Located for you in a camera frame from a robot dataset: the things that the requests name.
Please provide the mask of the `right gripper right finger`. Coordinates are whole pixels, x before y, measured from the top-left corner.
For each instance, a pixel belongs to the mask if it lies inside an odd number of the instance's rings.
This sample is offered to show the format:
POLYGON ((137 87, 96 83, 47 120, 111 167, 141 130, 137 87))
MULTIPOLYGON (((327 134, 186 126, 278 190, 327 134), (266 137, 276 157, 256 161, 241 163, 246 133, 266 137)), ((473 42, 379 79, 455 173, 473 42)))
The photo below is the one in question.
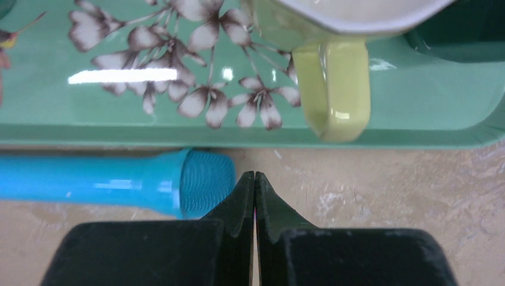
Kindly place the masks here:
POLYGON ((261 285, 456 285, 441 246, 412 228, 320 228, 254 182, 261 285))

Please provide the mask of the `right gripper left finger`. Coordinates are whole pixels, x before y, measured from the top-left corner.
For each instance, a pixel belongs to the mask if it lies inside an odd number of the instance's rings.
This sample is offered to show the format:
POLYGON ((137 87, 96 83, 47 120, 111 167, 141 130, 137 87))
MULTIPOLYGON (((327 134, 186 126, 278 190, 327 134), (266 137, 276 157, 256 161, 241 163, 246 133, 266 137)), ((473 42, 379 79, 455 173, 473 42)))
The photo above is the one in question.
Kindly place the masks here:
POLYGON ((254 177, 198 220, 88 222, 62 240, 42 285, 250 285, 254 177))

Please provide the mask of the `yellow-green hexagonal mug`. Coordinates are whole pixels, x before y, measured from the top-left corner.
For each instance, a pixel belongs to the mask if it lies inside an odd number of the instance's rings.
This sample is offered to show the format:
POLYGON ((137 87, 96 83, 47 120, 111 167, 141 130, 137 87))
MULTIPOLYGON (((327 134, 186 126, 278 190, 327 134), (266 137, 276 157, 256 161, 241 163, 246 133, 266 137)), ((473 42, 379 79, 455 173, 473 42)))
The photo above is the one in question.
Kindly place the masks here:
POLYGON ((263 39, 292 55, 307 124, 357 139, 370 118, 369 39, 400 35, 449 5, 430 0, 243 1, 263 39))

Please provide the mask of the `dark green mug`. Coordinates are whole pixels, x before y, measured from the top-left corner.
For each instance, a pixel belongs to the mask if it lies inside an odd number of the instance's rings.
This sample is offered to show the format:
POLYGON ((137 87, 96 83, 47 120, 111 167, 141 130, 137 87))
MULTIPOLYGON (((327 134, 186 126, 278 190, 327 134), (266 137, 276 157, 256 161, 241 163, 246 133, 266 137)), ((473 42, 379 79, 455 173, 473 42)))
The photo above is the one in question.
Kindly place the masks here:
POLYGON ((405 34, 422 54, 457 63, 504 61, 504 1, 455 1, 405 34))

